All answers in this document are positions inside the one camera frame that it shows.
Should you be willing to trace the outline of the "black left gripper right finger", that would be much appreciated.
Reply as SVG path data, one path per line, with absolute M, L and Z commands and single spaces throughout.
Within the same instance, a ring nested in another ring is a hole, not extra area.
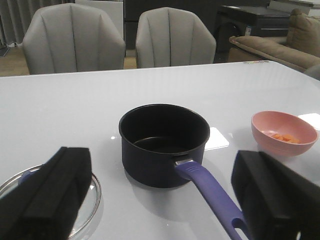
M 238 151 L 231 184 L 254 240 L 320 238 L 320 187 L 277 159 Z

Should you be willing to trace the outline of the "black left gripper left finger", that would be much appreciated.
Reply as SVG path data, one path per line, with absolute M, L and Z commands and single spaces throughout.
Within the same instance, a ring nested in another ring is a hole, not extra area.
M 66 240 L 92 179 L 88 148 L 61 147 L 0 199 L 2 240 Z

